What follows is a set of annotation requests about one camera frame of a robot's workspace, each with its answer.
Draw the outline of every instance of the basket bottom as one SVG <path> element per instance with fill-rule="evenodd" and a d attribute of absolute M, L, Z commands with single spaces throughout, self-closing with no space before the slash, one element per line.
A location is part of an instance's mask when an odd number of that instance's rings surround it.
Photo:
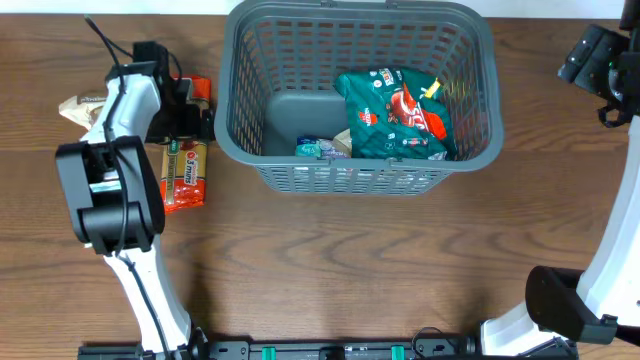
<path fill-rule="evenodd" d="M 293 156 L 299 136 L 333 139 L 348 128 L 344 98 L 335 90 L 280 91 L 267 104 L 262 154 Z"/>

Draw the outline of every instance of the logo on bag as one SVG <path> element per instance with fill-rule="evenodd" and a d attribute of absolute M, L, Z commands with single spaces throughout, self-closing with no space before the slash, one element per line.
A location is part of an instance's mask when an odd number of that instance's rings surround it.
<path fill-rule="evenodd" d="M 198 154 L 195 151 L 188 151 L 184 169 L 184 183 L 196 186 L 198 184 Z"/>
<path fill-rule="evenodd" d="M 358 116 L 360 120 L 367 124 L 367 126 L 375 125 L 378 123 L 378 117 L 375 114 L 371 114 L 369 108 L 364 109 L 364 112 L 359 112 Z"/>
<path fill-rule="evenodd" d="M 387 86 L 394 84 L 393 75 L 391 75 L 391 71 L 389 71 L 389 69 L 380 70 L 380 75 L 382 75 L 384 83 L 387 84 Z"/>

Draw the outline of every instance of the wooden table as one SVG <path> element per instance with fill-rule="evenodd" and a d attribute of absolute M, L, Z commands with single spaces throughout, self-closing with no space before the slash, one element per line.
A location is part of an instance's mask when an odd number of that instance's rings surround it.
<path fill-rule="evenodd" d="M 120 45 L 158 40 L 186 73 L 217 84 L 224 17 L 95 19 Z M 535 265 L 589 264 L 627 147 L 626 129 L 598 123 L 601 101 L 556 78 L 589 22 L 490 23 L 507 135 L 485 170 L 418 197 L 283 195 L 210 148 L 207 205 L 168 216 L 163 235 L 171 277 L 199 325 L 257 340 L 468 331 L 520 302 Z M 69 359 L 84 341 L 139 339 L 118 280 L 71 231 L 53 158 L 84 132 L 58 104 L 104 89 L 110 67 L 81 16 L 0 17 L 3 358 Z M 149 150 L 157 169 L 160 150 Z M 581 351 L 640 355 L 622 343 Z"/>

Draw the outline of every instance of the green snack bag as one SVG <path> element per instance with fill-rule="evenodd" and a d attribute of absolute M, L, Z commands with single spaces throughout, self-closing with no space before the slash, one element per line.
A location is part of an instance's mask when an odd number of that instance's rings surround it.
<path fill-rule="evenodd" d="M 405 74 L 404 70 L 389 68 L 340 75 L 336 90 L 346 100 L 353 157 L 433 160 L 447 157 L 449 149 L 440 142 L 449 136 L 453 139 L 447 109 L 426 96 L 420 99 L 421 94 L 426 94 L 421 88 L 428 90 L 435 82 L 434 77 L 426 74 L 414 71 Z M 430 95 L 437 95 L 437 88 Z"/>

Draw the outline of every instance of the green tape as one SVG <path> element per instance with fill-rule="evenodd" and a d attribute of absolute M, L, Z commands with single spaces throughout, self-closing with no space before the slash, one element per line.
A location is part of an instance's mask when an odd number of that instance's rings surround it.
<path fill-rule="evenodd" d="M 404 346 L 395 345 L 391 347 L 391 360 L 404 360 Z"/>
<path fill-rule="evenodd" d="M 276 360 L 276 348 L 274 347 L 262 348 L 262 360 Z"/>

